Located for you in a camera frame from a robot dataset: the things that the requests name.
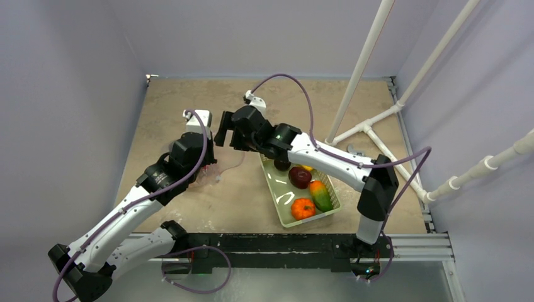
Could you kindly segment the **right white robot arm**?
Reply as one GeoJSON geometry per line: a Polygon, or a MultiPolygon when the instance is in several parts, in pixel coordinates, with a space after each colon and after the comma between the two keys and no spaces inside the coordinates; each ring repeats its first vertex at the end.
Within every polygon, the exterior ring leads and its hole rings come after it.
{"type": "Polygon", "coordinates": [[[370,159],[321,144],[292,125],[272,125],[259,109],[250,105],[235,112],[222,113],[214,144],[223,146],[228,131],[232,132],[230,146],[236,150],[258,152],[269,159],[310,166],[358,191],[357,210],[361,218],[353,246],[362,256],[377,250],[378,238],[399,188],[387,156],[370,159]]]}

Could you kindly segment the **clear pink zip bag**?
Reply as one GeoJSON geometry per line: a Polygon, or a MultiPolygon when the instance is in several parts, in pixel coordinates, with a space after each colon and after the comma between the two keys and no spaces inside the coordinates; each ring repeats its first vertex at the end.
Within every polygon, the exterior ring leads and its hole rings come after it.
{"type": "Polygon", "coordinates": [[[239,155],[223,156],[216,164],[202,167],[197,175],[194,184],[198,186],[214,185],[222,180],[222,174],[239,167],[245,159],[245,151],[240,151],[239,155]]]}

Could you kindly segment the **dark red apple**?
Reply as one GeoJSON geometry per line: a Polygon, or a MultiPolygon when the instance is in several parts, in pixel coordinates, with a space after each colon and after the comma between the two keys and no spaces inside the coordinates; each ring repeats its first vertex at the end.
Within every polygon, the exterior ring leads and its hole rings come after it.
{"type": "Polygon", "coordinates": [[[298,189],[307,189],[312,181],[312,174],[302,167],[292,167],[288,172],[290,183],[298,189]]]}

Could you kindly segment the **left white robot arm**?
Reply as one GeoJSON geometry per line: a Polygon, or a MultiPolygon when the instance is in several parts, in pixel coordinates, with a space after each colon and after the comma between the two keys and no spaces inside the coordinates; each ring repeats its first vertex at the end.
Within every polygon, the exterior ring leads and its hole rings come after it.
{"type": "Polygon", "coordinates": [[[188,248],[187,233],[175,221],[165,222],[133,245],[123,241],[146,219],[195,182],[201,168],[216,163],[212,134],[186,132],[173,142],[136,180],[123,200],[96,226],[68,245],[55,244],[48,257],[59,274],[52,298],[64,282],[73,301],[95,301],[113,281],[150,258],[181,257],[188,248]]]}

